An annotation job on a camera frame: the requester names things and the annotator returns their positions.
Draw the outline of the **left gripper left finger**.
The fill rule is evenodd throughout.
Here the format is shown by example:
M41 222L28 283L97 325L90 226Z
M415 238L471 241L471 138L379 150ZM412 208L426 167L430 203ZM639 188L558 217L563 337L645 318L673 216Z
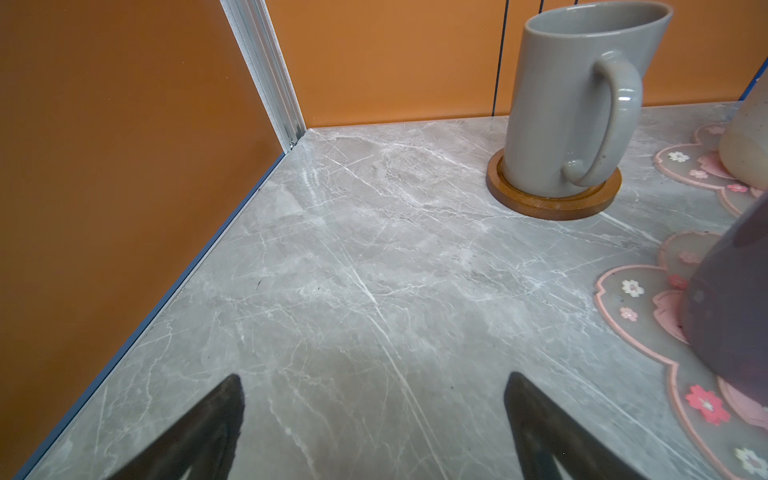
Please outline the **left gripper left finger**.
M241 379L227 376L112 479L226 479L244 419Z

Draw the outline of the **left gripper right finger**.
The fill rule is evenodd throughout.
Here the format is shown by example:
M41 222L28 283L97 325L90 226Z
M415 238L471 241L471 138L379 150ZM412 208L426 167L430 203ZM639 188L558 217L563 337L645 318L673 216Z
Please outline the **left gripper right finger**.
M522 373L510 374L504 406L525 479L643 478Z

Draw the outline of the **pink flower coaster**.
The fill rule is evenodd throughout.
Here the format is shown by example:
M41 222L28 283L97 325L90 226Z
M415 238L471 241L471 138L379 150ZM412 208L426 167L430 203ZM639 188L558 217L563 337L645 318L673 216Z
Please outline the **pink flower coaster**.
M711 123L697 128L689 143L661 149L654 157L655 167L667 177L716 193L720 204L734 217L739 217L765 191L732 176L719 155L719 142L726 123Z
M669 237L654 265L625 265L596 282L595 302L627 343L665 367L664 390L692 443L726 479L767 476L767 408L714 374L679 322L683 293L718 234Z

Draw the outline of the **white cup lavender outside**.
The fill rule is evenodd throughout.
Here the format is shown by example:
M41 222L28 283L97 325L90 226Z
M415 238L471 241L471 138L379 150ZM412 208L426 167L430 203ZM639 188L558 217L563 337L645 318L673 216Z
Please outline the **white cup lavender outside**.
M748 398L767 403L767 196L696 267L680 306L696 356Z

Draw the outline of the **brown wooden coaster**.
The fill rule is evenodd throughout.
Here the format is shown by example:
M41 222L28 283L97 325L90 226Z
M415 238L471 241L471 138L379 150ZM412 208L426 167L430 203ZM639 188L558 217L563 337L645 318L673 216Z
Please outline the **brown wooden coaster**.
M622 175L616 169L610 178L595 187L570 197L548 198L534 196L512 186L502 172L504 150L490 159L486 185L491 195L505 207L522 215L548 221L572 221L588 218L606 210L617 196Z

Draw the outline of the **grey mug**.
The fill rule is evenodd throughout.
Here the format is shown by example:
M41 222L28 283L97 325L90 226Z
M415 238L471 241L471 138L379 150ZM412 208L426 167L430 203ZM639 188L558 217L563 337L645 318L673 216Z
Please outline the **grey mug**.
M539 197L609 179L632 139L643 77L673 17L652 1L550 10L524 25L503 174Z

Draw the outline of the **white mug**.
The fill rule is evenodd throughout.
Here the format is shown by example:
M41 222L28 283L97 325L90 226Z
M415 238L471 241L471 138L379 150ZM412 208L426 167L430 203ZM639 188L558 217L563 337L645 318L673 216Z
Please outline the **white mug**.
M727 125L719 154L734 178L756 189L767 189L767 71Z

